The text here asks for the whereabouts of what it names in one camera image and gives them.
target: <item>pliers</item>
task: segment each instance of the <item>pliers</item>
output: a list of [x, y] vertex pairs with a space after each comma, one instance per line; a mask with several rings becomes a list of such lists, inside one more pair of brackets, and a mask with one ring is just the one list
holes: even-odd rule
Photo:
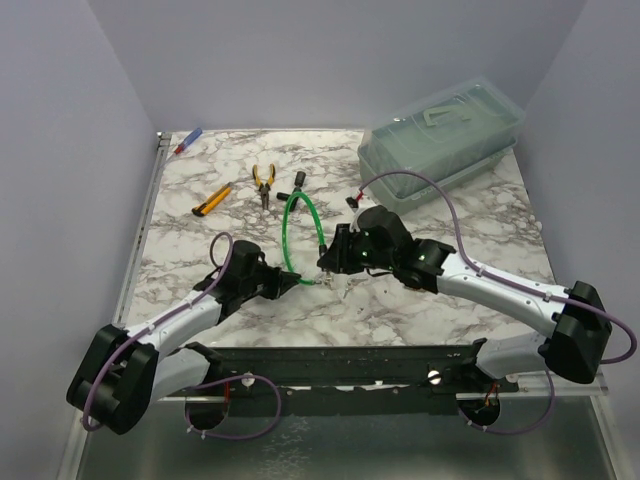
[[260, 192], [262, 209], [269, 210], [269, 191], [271, 190], [271, 185], [273, 184], [273, 181], [276, 179], [275, 165], [273, 163], [269, 165], [269, 179], [266, 181], [266, 183], [260, 180], [260, 176], [258, 175], [258, 165], [254, 165], [253, 179], [256, 181], [256, 185], [258, 186], [258, 192]]

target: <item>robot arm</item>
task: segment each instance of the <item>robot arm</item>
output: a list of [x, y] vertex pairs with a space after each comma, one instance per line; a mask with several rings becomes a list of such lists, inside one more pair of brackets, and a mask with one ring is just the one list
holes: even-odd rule
[[214, 273], [196, 284], [184, 300], [129, 331], [113, 325], [100, 329], [71, 382], [67, 402], [82, 410], [94, 380], [109, 357], [168, 312], [188, 304], [189, 308], [170, 316], [126, 348], [97, 387], [91, 417], [115, 433], [129, 431], [149, 403], [202, 383], [210, 369], [215, 368], [215, 362], [212, 363], [206, 353], [193, 348], [176, 351], [180, 345], [218, 325], [254, 297], [279, 298], [297, 285], [300, 278], [268, 266], [256, 244], [239, 240], [233, 244], [229, 267], [217, 286], [194, 304], [194, 299], [214, 281]]
[[[591, 383], [611, 333], [608, 320], [555, 298], [571, 298], [602, 309], [592, 286], [576, 282], [572, 289], [545, 285], [478, 265], [471, 269], [456, 250], [435, 240], [412, 238], [400, 218], [382, 206], [359, 210], [354, 222], [339, 224], [318, 266], [354, 274], [375, 268], [390, 272], [406, 287], [465, 298], [509, 315], [535, 333], [482, 342], [475, 366], [491, 378], [545, 368], [577, 383]], [[485, 273], [495, 273], [546, 293], [544, 298], [505, 286]]]

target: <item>white marble table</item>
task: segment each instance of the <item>white marble table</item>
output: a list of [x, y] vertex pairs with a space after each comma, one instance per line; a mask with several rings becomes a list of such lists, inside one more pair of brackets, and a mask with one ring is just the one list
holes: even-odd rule
[[[276, 200], [275, 192], [291, 191], [298, 170], [307, 173], [303, 190], [318, 209], [329, 243], [335, 225], [352, 217], [344, 198], [360, 183], [356, 148], [361, 136], [362, 132], [344, 130], [205, 132], [164, 172], [127, 325], [165, 310], [212, 270], [208, 246], [221, 230], [256, 242], [269, 264], [283, 265], [284, 203]], [[174, 135], [172, 143], [183, 137], [184, 133]], [[251, 178], [254, 163], [262, 175], [269, 163], [278, 169], [269, 212], [261, 209]], [[232, 193], [208, 216], [195, 217], [191, 208], [226, 182], [234, 183]], [[539, 224], [512, 154], [493, 172], [452, 192], [452, 197], [471, 256], [531, 279], [553, 281]], [[414, 237], [455, 244], [442, 200], [410, 212], [403, 221]], [[296, 268], [303, 275], [315, 275], [317, 242], [306, 208], [291, 215], [289, 228]], [[226, 249], [222, 243], [216, 249], [220, 259]], [[344, 276], [335, 277], [333, 289], [299, 286], [278, 301], [246, 303], [195, 339], [217, 346], [433, 345], [528, 330], [465, 300], [404, 289], [390, 276], [351, 278], [355, 286], [346, 298]]]

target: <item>white wall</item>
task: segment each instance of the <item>white wall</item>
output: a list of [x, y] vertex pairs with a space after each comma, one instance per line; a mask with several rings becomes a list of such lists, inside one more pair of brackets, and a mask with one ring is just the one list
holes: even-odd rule
[[0, 478], [52, 479], [157, 137], [84, 0], [4, 2], [0, 65]]
[[584, 0], [89, 0], [158, 129], [362, 127], [485, 74], [524, 106]]
[[[640, 334], [640, 4], [589, 0], [528, 108], [516, 154], [558, 280], [595, 285]], [[609, 355], [627, 348], [614, 330]], [[640, 476], [640, 354], [605, 369]]]

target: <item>green cable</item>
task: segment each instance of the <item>green cable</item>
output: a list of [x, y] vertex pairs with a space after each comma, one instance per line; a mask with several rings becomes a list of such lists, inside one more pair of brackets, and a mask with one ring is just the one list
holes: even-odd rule
[[[316, 225], [316, 234], [318, 235], [318, 245], [324, 246], [324, 233], [322, 232], [322, 224], [320, 223], [320, 217], [318, 217], [318, 212], [316, 211], [316, 207], [313, 206], [311, 199], [307, 197], [302, 192], [294, 192], [289, 195], [289, 199], [287, 200], [287, 205], [284, 207], [284, 218], [282, 219], [282, 256], [284, 257], [284, 263], [287, 264], [287, 269], [295, 273], [293, 271], [293, 265], [291, 264], [291, 259], [289, 258], [289, 245], [287, 243], [287, 222], [289, 220], [289, 211], [291, 210], [291, 204], [293, 200], [296, 198], [300, 198], [307, 204], [309, 210], [311, 211], [311, 216], [313, 217], [313, 223]], [[313, 285], [315, 282], [313, 280], [308, 280], [305, 278], [301, 278], [298, 280], [298, 283], [302, 285]]]

